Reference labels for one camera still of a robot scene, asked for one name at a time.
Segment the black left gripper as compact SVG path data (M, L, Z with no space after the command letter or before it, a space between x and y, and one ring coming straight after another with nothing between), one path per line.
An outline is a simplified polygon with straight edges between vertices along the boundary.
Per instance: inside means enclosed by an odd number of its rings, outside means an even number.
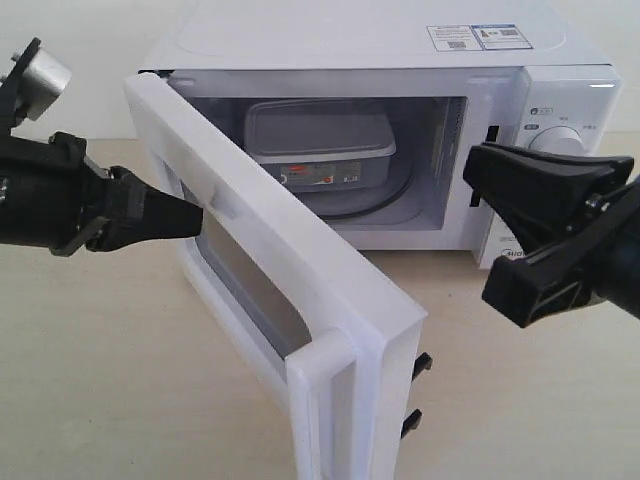
M1 137L3 244L74 252L84 243L81 232L99 217L112 179L115 222L89 240L87 250L107 253L201 233L201 207L152 187L124 167L113 167L111 174L86 150L85 139L63 132L46 142Z

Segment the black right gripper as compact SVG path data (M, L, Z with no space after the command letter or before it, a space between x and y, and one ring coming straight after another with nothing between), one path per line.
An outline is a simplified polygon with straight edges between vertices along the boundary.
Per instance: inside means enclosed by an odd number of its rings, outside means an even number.
M604 301L637 310L639 180L626 184L633 167L628 155L574 156L492 142L472 147L463 179L522 249L537 250L498 257L482 300L520 328Z

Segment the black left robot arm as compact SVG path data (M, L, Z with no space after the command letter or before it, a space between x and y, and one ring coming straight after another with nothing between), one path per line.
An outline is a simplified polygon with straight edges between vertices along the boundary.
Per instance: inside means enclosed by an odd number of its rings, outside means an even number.
M164 193L123 166L103 168L85 139L57 132L18 138L15 103L26 67L1 86L1 241L69 257L80 248L112 252L132 244L200 235L203 210Z

